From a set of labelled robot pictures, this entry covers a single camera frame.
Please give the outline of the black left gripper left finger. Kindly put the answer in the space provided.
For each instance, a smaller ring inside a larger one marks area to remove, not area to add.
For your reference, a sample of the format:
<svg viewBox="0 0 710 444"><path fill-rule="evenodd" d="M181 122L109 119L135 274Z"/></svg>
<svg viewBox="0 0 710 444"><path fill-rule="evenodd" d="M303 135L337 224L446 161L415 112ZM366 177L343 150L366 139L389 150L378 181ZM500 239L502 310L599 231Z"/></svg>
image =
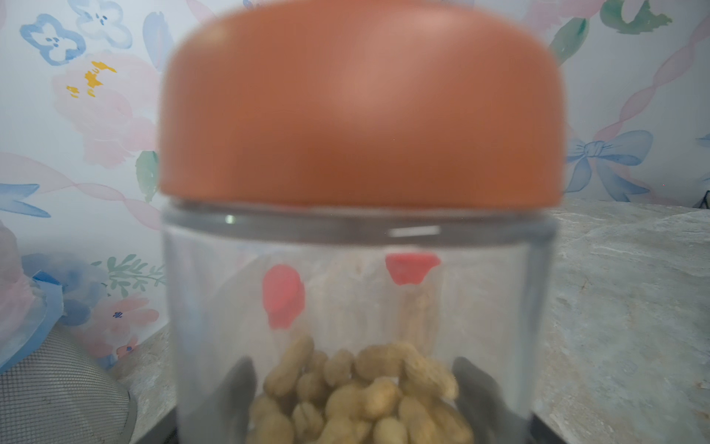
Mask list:
<svg viewBox="0 0 710 444"><path fill-rule="evenodd" d="M258 383L253 358L242 356L206 396L190 400L183 386L195 372L175 358L177 406L151 427L140 443L244 443L250 430L249 408Z"/></svg>

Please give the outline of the metal mesh trash bin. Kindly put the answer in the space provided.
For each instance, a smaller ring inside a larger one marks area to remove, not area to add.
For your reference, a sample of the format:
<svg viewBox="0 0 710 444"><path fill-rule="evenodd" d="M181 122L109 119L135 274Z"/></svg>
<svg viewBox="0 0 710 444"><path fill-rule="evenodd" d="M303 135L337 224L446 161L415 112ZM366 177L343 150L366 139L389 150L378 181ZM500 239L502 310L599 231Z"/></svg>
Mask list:
<svg viewBox="0 0 710 444"><path fill-rule="evenodd" d="M1 375L3 443L129 443L136 420L129 390L61 325Z"/></svg>

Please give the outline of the orange jar lid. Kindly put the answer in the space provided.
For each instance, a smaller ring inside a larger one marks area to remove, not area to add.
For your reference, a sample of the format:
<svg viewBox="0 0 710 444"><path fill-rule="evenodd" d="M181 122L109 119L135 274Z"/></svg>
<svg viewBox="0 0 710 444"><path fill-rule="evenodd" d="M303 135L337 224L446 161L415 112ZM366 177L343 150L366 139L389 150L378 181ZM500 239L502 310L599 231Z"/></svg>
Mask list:
<svg viewBox="0 0 710 444"><path fill-rule="evenodd" d="M562 197L564 85L523 27L428 1L292 1L176 50L159 188L194 202L538 210Z"/></svg>

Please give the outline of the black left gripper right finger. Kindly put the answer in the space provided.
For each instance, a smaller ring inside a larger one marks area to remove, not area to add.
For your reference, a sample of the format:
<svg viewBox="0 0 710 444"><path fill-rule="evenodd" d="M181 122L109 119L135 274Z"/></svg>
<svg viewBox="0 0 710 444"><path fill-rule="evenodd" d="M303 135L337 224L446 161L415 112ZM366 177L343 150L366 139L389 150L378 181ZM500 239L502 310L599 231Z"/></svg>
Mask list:
<svg viewBox="0 0 710 444"><path fill-rule="evenodd" d="M467 358L456 357L451 371L459 385L454 403L471 426L475 443L566 443L536 414L518 416L508 409L497 381Z"/></svg>

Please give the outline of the clear jar with orange lid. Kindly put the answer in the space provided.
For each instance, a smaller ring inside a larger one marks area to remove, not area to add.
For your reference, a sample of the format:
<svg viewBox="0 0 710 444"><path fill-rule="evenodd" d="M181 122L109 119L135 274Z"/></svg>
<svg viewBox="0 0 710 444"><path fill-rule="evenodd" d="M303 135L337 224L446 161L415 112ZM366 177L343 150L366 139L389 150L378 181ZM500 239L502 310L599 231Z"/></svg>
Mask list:
<svg viewBox="0 0 710 444"><path fill-rule="evenodd" d="M454 403L459 356L497 381L508 409L534 413L554 207L166 199L173 356L195 370L190 400L253 358L244 443L475 443ZM391 253L441 264L398 286Z"/></svg>

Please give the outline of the pink trash bag liner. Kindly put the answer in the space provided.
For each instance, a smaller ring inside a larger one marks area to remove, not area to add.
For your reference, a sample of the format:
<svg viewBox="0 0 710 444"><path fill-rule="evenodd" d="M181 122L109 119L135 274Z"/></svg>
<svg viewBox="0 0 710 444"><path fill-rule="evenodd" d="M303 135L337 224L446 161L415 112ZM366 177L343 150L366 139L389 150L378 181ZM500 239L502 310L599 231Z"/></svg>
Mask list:
<svg viewBox="0 0 710 444"><path fill-rule="evenodd" d="M24 273L14 233L1 227L1 371L37 351L64 314L61 284Z"/></svg>

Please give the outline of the red jar lid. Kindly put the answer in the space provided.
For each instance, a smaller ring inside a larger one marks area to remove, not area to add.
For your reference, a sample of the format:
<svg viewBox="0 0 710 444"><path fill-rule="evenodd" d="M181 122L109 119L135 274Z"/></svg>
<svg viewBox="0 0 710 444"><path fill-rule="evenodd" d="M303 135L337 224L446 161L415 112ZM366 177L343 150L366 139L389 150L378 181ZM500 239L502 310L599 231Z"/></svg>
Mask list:
<svg viewBox="0 0 710 444"><path fill-rule="evenodd" d="M391 253L385 262L390 279L398 286L420 285L441 264L434 253Z"/></svg>

